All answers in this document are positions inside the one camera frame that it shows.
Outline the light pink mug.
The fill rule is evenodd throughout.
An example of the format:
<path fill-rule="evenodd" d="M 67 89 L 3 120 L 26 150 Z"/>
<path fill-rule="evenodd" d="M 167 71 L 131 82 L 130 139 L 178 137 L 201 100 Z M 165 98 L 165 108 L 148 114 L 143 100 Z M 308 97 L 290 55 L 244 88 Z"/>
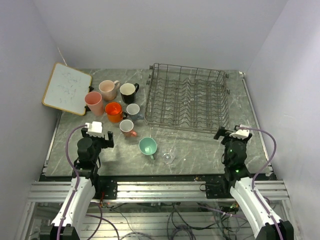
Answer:
<path fill-rule="evenodd" d="M 120 82 L 118 80 L 111 81 L 111 80 L 104 80 L 102 81 L 98 88 L 102 95 L 102 98 L 105 101 L 112 101 L 117 96 L 117 89 L 120 87 Z"/>

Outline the clear glass cup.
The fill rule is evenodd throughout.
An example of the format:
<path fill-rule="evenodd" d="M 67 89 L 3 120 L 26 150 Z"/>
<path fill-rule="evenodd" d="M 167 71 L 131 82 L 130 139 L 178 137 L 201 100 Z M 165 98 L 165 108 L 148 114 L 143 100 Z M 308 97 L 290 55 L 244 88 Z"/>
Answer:
<path fill-rule="evenodd" d="M 161 150 L 161 157 L 164 164 L 172 164 L 176 158 L 176 147 L 174 145 L 164 146 Z"/>

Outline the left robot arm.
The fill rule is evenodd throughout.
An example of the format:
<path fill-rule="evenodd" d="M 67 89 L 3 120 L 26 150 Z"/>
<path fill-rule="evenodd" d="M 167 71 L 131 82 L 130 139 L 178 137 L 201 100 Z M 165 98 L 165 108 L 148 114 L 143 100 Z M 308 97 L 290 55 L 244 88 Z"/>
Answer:
<path fill-rule="evenodd" d="M 41 226 L 41 240 L 79 240 L 80 230 L 92 199 L 102 193 L 98 169 L 101 166 L 100 153 L 115 146 L 113 132 L 108 131 L 108 139 L 103 134 L 101 122 L 85 123 L 73 129 L 80 129 L 82 138 L 78 140 L 77 159 L 71 161 L 67 137 L 65 154 L 72 167 L 72 179 L 67 196 L 58 214 L 49 226 Z"/>

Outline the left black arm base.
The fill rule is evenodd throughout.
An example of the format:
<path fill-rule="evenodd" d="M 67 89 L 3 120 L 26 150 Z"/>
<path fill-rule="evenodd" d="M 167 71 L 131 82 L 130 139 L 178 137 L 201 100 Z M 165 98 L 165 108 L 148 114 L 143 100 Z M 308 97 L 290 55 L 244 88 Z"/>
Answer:
<path fill-rule="evenodd" d="M 118 183 L 113 178 L 99 176 L 95 181 L 94 199 L 115 200 L 118 193 Z"/>

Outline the blue printed mug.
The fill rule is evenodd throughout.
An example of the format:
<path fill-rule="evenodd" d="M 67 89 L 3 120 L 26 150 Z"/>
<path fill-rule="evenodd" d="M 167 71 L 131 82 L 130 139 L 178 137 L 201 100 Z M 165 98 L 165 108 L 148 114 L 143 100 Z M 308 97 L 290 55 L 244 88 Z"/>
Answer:
<path fill-rule="evenodd" d="M 133 122 L 144 119 L 144 116 L 140 113 L 140 110 L 140 106 L 136 103 L 131 103 L 126 107 L 126 112 Z"/>

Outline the mint green mug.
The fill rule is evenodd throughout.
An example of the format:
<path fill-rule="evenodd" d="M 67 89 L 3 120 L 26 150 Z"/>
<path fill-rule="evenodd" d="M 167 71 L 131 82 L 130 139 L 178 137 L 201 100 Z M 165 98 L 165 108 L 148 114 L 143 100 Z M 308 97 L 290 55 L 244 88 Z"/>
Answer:
<path fill-rule="evenodd" d="M 151 137 L 144 137 L 139 141 L 138 144 L 139 150 L 146 156 L 149 156 L 154 160 L 154 154 L 158 149 L 156 141 Z"/>

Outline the salmon printed mug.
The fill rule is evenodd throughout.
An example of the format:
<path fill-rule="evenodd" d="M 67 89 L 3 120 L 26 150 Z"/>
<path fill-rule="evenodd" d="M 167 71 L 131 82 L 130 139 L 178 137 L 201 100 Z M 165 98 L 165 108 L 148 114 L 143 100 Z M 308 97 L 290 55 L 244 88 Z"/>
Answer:
<path fill-rule="evenodd" d="M 122 120 L 119 124 L 119 128 L 125 137 L 137 136 L 137 133 L 134 131 L 134 123 L 129 119 Z"/>

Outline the black faceted mug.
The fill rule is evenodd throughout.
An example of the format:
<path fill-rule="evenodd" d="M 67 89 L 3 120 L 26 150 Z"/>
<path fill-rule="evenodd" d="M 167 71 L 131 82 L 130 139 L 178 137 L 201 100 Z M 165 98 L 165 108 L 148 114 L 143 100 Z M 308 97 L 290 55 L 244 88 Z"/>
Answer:
<path fill-rule="evenodd" d="M 139 88 L 140 85 L 138 83 L 124 83 L 119 88 L 123 102 L 127 105 L 134 103 L 136 100 L 136 93 L 139 90 Z"/>

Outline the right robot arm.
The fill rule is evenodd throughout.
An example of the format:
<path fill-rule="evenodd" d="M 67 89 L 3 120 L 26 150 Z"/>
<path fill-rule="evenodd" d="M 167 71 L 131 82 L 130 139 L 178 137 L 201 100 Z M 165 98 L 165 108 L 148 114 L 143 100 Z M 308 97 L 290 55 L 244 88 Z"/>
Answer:
<path fill-rule="evenodd" d="M 220 126 L 214 135 L 224 146 L 223 160 L 225 182 L 220 186 L 221 194 L 233 197 L 248 220 L 256 240 L 293 240 L 294 227 L 290 221 L 282 220 L 275 213 L 256 187 L 258 174 L 252 176 L 248 171 L 247 143 L 253 136 L 252 129 L 235 125 L 234 130 Z"/>

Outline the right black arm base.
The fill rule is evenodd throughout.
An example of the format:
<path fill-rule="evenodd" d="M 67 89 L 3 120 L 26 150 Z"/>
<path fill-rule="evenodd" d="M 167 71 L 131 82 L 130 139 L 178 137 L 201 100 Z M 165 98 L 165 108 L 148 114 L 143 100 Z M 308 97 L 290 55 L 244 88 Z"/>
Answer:
<path fill-rule="evenodd" d="M 224 183 L 202 183 L 199 190 L 205 193 L 207 199 L 231 199 L 229 189 Z"/>

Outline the orange enamel mug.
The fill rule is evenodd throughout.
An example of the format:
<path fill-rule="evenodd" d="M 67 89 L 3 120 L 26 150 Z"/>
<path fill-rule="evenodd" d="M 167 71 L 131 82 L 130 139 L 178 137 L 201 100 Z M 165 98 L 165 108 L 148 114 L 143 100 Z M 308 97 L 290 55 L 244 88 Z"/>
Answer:
<path fill-rule="evenodd" d="M 107 118 L 112 123 L 119 123 L 128 117 L 128 114 L 123 111 L 122 106 L 118 102 L 110 102 L 105 106 Z"/>

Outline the tall pink tumbler cup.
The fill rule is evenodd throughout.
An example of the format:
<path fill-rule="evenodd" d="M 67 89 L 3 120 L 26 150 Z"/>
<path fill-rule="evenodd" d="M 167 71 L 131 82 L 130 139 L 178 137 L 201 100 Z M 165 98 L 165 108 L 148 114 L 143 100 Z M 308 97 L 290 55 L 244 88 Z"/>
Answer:
<path fill-rule="evenodd" d="M 85 96 L 84 101 L 95 116 L 101 116 L 104 114 L 103 98 L 99 92 L 89 92 Z"/>

